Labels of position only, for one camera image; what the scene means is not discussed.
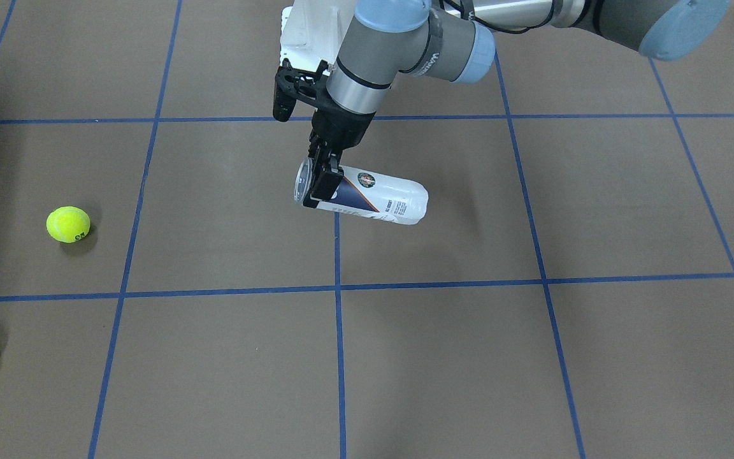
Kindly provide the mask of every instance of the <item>white bottle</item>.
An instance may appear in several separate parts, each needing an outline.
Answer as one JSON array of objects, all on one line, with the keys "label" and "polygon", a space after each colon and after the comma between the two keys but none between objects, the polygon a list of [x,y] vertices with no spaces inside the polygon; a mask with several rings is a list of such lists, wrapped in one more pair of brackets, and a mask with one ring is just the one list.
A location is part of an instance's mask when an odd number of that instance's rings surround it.
[{"label": "white bottle", "polygon": [[[330,200],[309,199],[315,208],[400,224],[416,224],[426,215],[429,194],[420,183],[349,166],[341,168],[344,177]],[[297,203],[305,205],[312,171],[313,159],[306,157],[296,174]]]}]

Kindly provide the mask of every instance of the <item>gray floor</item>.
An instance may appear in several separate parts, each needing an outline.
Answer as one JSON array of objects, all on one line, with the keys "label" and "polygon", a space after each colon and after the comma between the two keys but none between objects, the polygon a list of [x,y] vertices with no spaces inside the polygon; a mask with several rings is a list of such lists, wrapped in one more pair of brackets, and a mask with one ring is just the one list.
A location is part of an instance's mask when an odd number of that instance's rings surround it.
[{"label": "gray floor", "polygon": [[291,200],[288,3],[0,0],[0,458],[734,458],[734,0],[399,78],[345,163],[411,227]]}]

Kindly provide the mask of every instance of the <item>tennis ball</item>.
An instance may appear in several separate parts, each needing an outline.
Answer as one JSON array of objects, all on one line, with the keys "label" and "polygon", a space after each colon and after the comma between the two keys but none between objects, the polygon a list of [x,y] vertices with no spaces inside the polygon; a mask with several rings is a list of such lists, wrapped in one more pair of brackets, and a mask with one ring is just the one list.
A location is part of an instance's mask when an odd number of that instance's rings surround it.
[{"label": "tennis ball", "polygon": [[47,217],[47,233],[61,243],[74,243],[90,232],[90,216],[78,207],[59,207]]}]

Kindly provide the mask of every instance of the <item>blue joint cap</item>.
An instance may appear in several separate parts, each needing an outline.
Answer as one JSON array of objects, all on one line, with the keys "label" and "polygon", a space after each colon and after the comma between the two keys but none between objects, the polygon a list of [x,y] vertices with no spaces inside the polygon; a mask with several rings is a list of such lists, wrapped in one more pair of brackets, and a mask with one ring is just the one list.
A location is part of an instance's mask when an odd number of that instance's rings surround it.
[{"label": "blue joint cap", "polygon": [[378,32],[402,34],[423,26],[430,8],[431,0],[359,0],[356,18]]},{"label": "blue joint cap", "polygon": [[680,0],[650,28],[641,55],[675,61],[701,46],[721,22],[731,0]]},{"label": "blue joint cap", "polygon": [[494,52],[498,49],[491,30],[476,22],[472,24],[475,24],[475,44],[472,46],[469,61],[466,62],[461,76],[458,76],[453,82],[472,84],[480,81],[492,67]]}]

